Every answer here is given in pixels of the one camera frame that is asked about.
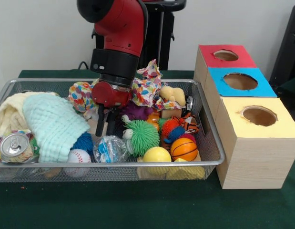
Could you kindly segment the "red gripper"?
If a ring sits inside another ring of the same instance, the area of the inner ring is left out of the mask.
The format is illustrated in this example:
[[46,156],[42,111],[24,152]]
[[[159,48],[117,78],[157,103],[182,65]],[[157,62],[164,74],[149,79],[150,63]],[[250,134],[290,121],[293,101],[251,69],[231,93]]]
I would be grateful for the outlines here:
[[[117,107],[124,108],[132,98],[129,88],[112,85],[105,81],[96,83],[92,88],[92,100],[98,106],[98,123],[95,135],[102,136],[104,128],[104,110]],[[107,117],[106,135],[112,135],[115,127],[116,112],[110,111]]]

